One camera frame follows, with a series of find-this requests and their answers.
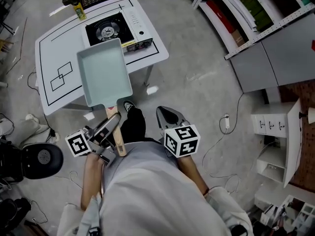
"floor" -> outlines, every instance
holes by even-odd
[[[155,116],[157,106],[168,106],[182,112],[201,135],[198,153],[193,158],[207,184],[226,186],[244,209],[250,208],[255,191],[264,181],[253,166],[263,147],[262,138],[253,133],[250,119],[252,109],[263,104],[260,92],[246,93],[242,97],[235,131],[209,151],[204,162],[204,167],[212,175],[238,174],[240,179],[234,176],[226,183],[228,177],[210,177],[202,168],[202,158],[222,137],[218,127],[220,117],[229,113],[231,126],[234,126],[237,101],[242,94],[230,62],[223,58],[227,50],[205,15],[192,8],[192,0],[139,2],[169,52],[169,59],[156,64],[152,72],[150,86],[158,87],[156,93],[146,94],[142,86],[144,71],[130,75],[133,100],[146,118],[147,136],[161,137]],[[5,21],[14,29],[19,26],[17,34],[11,38],[15,44],[0,70],[0,81],[9,84],[8,88],[0,88],[0,111],[13,121],[32,113],[45,123],[39,96],[28,88],[27,77],[35,68],[36,39],[74,14],[73,9],[67,7],[49,17],[49,13],[61,6],[61,0],[15,0]],[[34,83],[35,76],[30,78],[30,84]],[[74,158],[64,138],[84,125],[94,126],[105,118],[103,111],[95,111],[92,121],[87,121],[84,114],[86,112],[60,109],[47,117],[49,124],[61,135],[57,145],[63,150],[64,164],[57,176],[68,177],[71,171],[76,171],[78,177],[74,181],[79,185],[82,185],[85,158]],[[49,235],[56,234],[64,205],[79,204],[81,196],[81,190],[70,180],[55,177],[25,179],[14,186],[13,191],[37,201],[49,220],[41,225]],[[33,217],[37,221],[44,220],[35,204],[27,215],[28,219]]]

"white cabinet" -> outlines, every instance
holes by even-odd
[[[254,133],[283,139],[284,146],[267,147],[257,159],[257,172],[285,187],[300,165],[302,129],[297,102],[268,104],[251,115]]]
[[[269,135],[286,138],[287,135],[287,115],[268,114],[252,115],[254,132],[260,135]]]

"portable gas stove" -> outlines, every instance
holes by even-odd
[[[89,20],[82,27],[82,36],[85,47],[119,38],[124,52],[147,48],[153,40],[134,7]]]

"pan handle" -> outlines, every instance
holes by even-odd
[[[118,113],[117,106],[112,107],[112,108],[106,108],[106,113],[107,113],[107,118],[111,118],[115,113]],[[117,148],[119,156],[127,155],[123,136],[122,136],[122,133],[120,131],[119,124],[114,129],[113,136],[114,136],[114,140],[116,143],[116,148]]]

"rectangular frying pan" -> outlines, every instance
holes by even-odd
[[[117,100],[132,95],[132,88],[119,38],[88,47],[77,53],[85,99],[89,107],[102,104],[107,117],[118,112]],[[126,149],[119,125],[113,131],[120,156]]]

